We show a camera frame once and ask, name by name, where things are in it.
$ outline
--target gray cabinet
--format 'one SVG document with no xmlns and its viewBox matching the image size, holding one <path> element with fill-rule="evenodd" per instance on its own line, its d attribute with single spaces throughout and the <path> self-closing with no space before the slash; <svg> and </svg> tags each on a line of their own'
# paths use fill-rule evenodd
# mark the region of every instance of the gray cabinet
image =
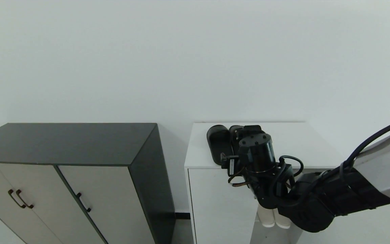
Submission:
<svg viewBox="0 0 390 244">
<path fill-rule="evenodd" d="M 0 127 L 0 219 L 27 244 L 170 243 L 175 215 L 158 126 Z"/>
</svg>

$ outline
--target cabinet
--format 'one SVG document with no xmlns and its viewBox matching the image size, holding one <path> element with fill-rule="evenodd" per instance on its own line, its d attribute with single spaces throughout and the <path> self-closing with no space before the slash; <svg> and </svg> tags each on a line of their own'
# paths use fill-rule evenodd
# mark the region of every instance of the cabinet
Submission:
<svg viewBox="0 0 390 244">
<path fill-rule="evenodd" d="M 53 166 L 0 164 L 0 171 L 61 242 L 103 243 Z"/>
<path fill-rule="evenodd" d="M 0 219 L 25 243 L 62 244 L 31 209 L 20 207 L 23 203 L 15 191 L 0 172 Z"/>
<path fill-rule="evenodd" d="M 195 244 L 255 243 L 251 242 L 258 201 L 247 187 L 228 184 L 226 170 L 213 162 L 206 133 L 213 125 L 260 125 L 272 136 L 275 156 L 296 156 L 308 170 L 334 168 L 341 157 L 307 123 L 195 123 L 189 139 L 185 161 L 186 185 Z M 293 168 L 299 164 L 287 162 Z M 266 230 L 263 243 L 296 244 L 302 230 L 294 225 L 286 230 Z"/>
<path fill-rule="evenodd" d="M 27 244 L 170 243 L 157 125 L 0 127 L 0 219 Z"/>
</svg>

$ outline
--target black baseboard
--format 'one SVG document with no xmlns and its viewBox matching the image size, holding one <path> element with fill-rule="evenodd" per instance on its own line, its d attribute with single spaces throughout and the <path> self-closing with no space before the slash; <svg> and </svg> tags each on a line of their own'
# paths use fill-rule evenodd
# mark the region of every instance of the black baseboard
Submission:
<svg viewBox="0 0 390 244">
<path fill-rule="evenodd" d="M 175 213 L 175 219 L 191 219 L 190 213 Z"/>
</svg>

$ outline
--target black slipper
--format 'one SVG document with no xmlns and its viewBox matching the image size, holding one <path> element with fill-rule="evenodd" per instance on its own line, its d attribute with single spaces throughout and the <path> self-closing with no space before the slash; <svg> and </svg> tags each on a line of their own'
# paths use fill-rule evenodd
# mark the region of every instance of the black slipper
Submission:
<svg viewBox="0 0 390 244">
<path fill-rule="evenodd" d="M 209 143 L 213 161 L 217 165 L 222 165 L 221 153 L 226 156 L 233 155 L 230 139 L 230 131 L 223 125 L 214 125 L 207 131 L 207 142 Z"/>
</svg>

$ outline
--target door handle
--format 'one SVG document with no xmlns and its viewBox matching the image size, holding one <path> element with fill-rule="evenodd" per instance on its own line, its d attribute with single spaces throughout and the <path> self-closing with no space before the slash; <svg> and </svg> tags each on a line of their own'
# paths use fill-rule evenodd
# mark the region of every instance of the door handle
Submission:
<svg viewBox="0 0 390 244">
<path fill-rule="evenodd" d="M 79 199 L 79 201 L 82 203 L 82 201 L 81 201 L 81 196 L 82 196 L 81 193 L 77 193 L 77 194 L 76 194 L 76 197 L 77 197 L 77 198 Z M 86 208 L 86 207 L 84 206 L 83 203 L 82 203 L 82 206 L 85 208 L 85 210 L 87 211 L 87 213 L 91 212 L 91 207 Z"/>
<path fill-rule="evenodd" d="M 26 202 L 22 199 L 22 197 L 20 196 L 20 193 L 21 193 L 22 191 L 19 189 L 19 190 L 16 190 L 16 195 L 20 198 L 20 200 L 23 202 L 23 204 L 25 204 L 28 208 L 30 208 L 30 209 L 32 209 L 33 207 L 34 207 L 34 205 L 29 205 L 28 206 L 28 204 L 26 204 Z"/>
<path fill-rule="evenodd" d="M 26 206 L 25 205 L 20 205 L 15 199 L 14 199 L 14 197 L 13 197 L 13 190 L 12 189 L 10 189 L 9 191 L 8 191 L 8 195 L 10 195 L 10 197 L 11 197 L 11 199 L 13 199 L 13 201 L 20 207 L 20 208 L 25 208 Z"/>
</svg>

